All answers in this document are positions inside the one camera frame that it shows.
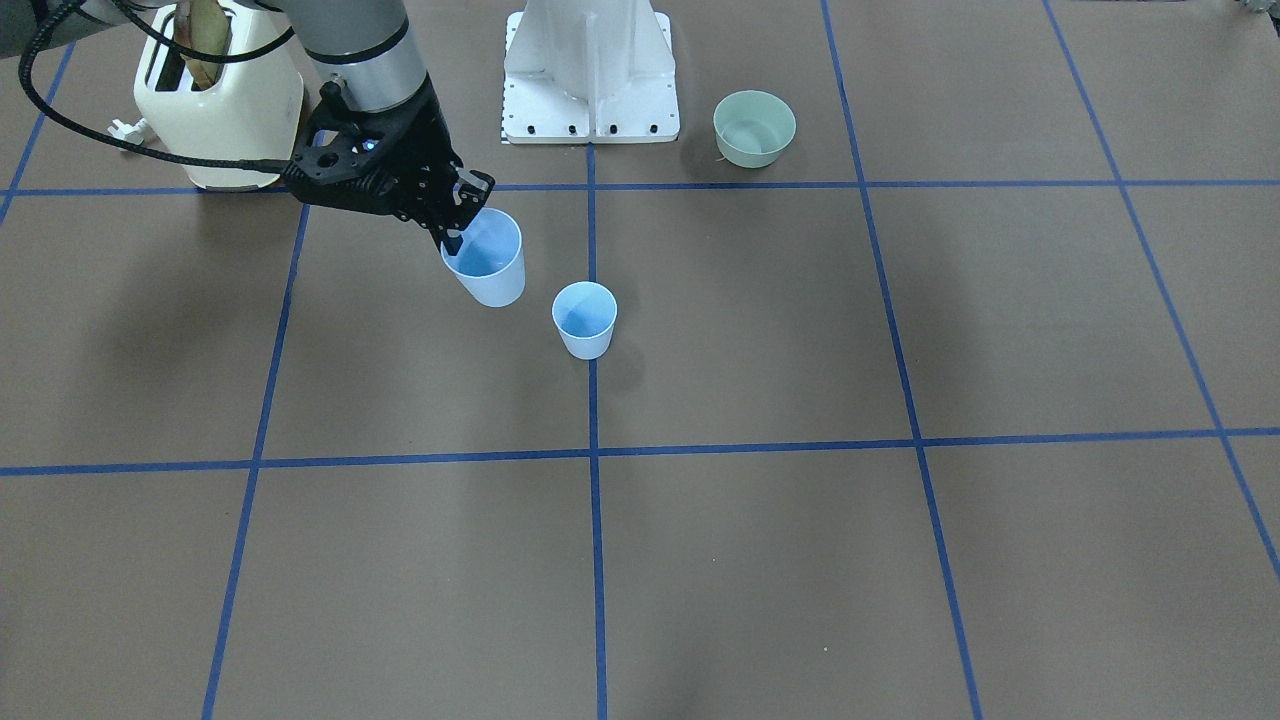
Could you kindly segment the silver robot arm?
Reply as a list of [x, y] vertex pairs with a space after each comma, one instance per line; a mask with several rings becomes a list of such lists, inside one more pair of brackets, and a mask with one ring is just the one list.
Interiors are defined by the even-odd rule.
[[[202, 51], [195, 36], [155, 29], [143, 14], [157, 1], [5, 1], [3, 56], [17, 58], [17, 78], [46, 118], [95, 142], [188, 168], [253, 170], [278, 176], [301, 202], [394, 217], [428, 231], [440, 252], [454, 256], [465, 231], [485, 208], [494, 179], [470, 170], [454, 152], [422, 54], [401, 1], [253, 1], [279, 13], [287, 29], [247, 53]], [[187, 60], [229, 67], [255, 61], [297, 38], [324, 82], [308, 135], [288, 156], [221, 159], [129, 143], [63, 115], [35, 87], [38, 55], [51, 47], [132, 24]]]

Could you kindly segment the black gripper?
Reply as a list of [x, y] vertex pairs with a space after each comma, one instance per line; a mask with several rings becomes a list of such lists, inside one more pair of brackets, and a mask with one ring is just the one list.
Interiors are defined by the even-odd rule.
[[315, 206], [411, 222], [457, 258], [495, 181], [454, 151], [431, 79], [380, 111], [355, 110], [342, 90], [333, 79], [321, 86], [307, 135], [282, 172], [284, 186]]

